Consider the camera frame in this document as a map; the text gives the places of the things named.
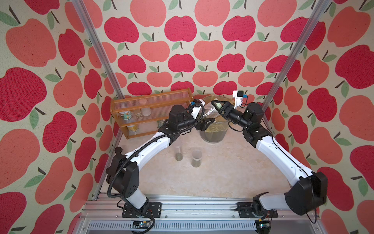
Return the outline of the green jar lid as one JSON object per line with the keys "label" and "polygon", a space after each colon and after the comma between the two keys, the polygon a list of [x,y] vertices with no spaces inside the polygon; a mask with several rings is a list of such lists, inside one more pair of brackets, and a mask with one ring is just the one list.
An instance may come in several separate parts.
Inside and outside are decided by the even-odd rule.
{"label": "green jar lid", "polygon": [[221,110],[222,107],[223,107],[221,101],[214,100],[214,101],[212,101],[211,103],[212,103],[212,105],[214,106],[214,108],[215,108],[216,110],[218,110],[218,111]]}

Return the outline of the glass jar with mung beans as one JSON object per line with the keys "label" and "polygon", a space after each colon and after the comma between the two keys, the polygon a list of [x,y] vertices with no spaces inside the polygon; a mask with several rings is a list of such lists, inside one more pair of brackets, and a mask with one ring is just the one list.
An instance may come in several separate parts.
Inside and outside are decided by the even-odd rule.
{"label": "glass jar with mung beans", "polygon": [[219,116],[218,111],[212,105],[211,101],[205,104],[205,112],[204,112],[204,119],[215,119]]}

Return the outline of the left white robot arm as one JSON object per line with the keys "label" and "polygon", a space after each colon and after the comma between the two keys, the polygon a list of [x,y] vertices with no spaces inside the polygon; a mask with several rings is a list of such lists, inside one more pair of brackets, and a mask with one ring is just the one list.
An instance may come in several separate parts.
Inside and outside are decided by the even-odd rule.
{"label": "left white robot arm", "polygon": [[174,105],[168,119],[149,141],[126,154],[117,147],[116,155],[106,169],[109,184],[107,196],[120,198],[125,202],[126,209],[140,217],[149,217],[149,199],[139,189],[139,172],[150,159],[171,146],[182,134],[193,128],[206,129],[204,104],[203,100],[195,99],[188,107]]}

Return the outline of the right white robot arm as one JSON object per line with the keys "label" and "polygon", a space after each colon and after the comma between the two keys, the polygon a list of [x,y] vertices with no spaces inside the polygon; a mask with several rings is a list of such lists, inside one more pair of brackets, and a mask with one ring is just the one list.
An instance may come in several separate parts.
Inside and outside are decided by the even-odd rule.
{"label": "right white robot arm", "polygon": [[291,189],[286,193],[259,194],[249,208],[255,217],[263,217],[270,210],[291,210],[304,215],[326,203],[328,178],[313,172],[288,153],[262,125],[264,112],[258,103],[250,103],[244,112],[229,101],[213,100],[212,105],[226,120],[242,127],[247,142],[265,154],[285,175]]}

